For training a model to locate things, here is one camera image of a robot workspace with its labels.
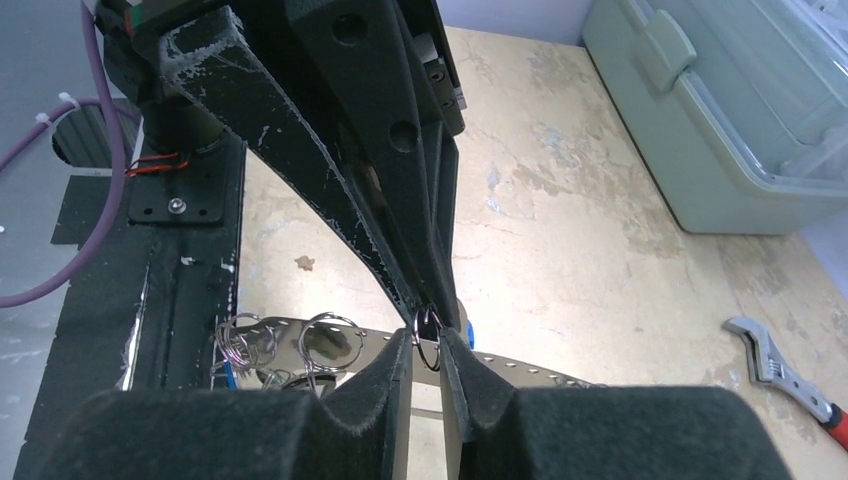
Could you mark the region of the red handled adjustable wrench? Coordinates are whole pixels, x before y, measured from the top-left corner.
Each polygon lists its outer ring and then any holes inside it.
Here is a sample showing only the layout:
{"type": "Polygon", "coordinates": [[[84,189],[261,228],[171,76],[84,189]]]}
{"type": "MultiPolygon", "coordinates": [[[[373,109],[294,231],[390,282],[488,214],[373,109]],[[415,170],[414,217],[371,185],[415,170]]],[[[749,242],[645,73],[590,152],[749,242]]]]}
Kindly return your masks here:
{"type": "Polygon", "coordinates": [[[753,384],[781,391],[792,398],[847,451],[847,412],[828,400],[790,366],[761,322],[751,317],[735,316],[725,320],[722,328],[744,343],[749,378],[753,384]]]}

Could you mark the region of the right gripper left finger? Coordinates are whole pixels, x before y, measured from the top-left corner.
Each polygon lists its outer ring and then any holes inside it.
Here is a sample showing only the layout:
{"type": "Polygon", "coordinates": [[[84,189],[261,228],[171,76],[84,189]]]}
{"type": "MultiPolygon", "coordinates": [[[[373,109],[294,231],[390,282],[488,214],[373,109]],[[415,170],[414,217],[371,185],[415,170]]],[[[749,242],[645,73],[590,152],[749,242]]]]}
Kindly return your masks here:
{"type": "Polygon", "coordinates": [[[397,479],[406,473],[408,331],[326,397],[305,390],[113,391],[71,417],[43,479],[397,479]]]}

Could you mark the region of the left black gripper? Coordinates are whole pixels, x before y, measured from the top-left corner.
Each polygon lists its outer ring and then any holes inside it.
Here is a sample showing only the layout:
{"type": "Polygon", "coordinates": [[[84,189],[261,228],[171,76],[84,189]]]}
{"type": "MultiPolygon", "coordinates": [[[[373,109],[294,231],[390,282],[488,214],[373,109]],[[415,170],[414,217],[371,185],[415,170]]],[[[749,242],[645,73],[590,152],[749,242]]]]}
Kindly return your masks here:
{"type": "Polygon", "coordinates": [[[97,1],[93,12],[107,72],[133,102],[173,96],[213,117],[366,265],[406,324],[431,306],[456,326],[425,144],[464,121],[434,2],[97,1]],[[342,153],[368,161],[382,233],[342,153]]]}

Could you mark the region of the green translucent plastic toolbox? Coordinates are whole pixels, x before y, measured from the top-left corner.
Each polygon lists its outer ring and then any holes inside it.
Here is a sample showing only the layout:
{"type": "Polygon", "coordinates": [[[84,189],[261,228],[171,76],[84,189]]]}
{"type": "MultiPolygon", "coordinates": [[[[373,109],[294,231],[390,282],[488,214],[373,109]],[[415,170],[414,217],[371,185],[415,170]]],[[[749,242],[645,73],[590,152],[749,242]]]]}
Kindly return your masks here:
{"type": "Polygon", "coordinates": [[[597,1],[586,48],[680,227],[784,235],[847,206],[843,1],[597,1]]]}

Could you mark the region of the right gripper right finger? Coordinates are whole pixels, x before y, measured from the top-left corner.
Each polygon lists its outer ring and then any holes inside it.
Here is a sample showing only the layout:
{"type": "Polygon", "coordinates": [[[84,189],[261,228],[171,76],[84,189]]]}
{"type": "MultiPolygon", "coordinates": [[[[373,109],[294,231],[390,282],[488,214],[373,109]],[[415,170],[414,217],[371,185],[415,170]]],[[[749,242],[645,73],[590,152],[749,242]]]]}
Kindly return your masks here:
{"type": "Polygon", "coordinates": [[[787,479],[755,412],[719,387],[517,388],[440,335],[453,479],[787,479]]]}

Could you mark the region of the key with blue tag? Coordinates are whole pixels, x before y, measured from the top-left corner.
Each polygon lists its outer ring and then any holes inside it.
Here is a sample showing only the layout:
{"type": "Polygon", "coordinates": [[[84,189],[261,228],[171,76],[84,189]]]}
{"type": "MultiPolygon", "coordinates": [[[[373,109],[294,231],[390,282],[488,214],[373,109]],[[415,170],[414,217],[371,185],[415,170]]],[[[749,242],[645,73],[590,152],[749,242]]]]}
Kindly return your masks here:
{"type": "Polygon", "coordinates": [[[475,334],[474,328],[470,320],[465,322],[464,333],[466,336],[467,344],[471,350],[475,349],[475,334]]]}

